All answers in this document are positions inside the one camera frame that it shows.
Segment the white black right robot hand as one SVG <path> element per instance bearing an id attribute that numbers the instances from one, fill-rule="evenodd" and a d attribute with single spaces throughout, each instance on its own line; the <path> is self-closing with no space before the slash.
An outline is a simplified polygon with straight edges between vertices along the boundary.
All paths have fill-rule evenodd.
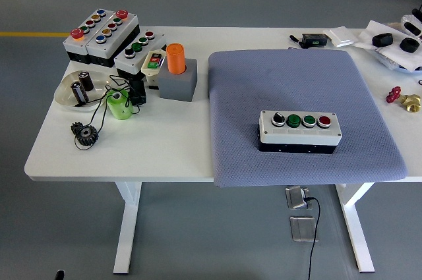
<path id="1" fill-rule="evenodd" d="M 413 9 L 411 14 L 402 17 L 402 26 L 413 36 L 421 37 L 421 11 Z"/>

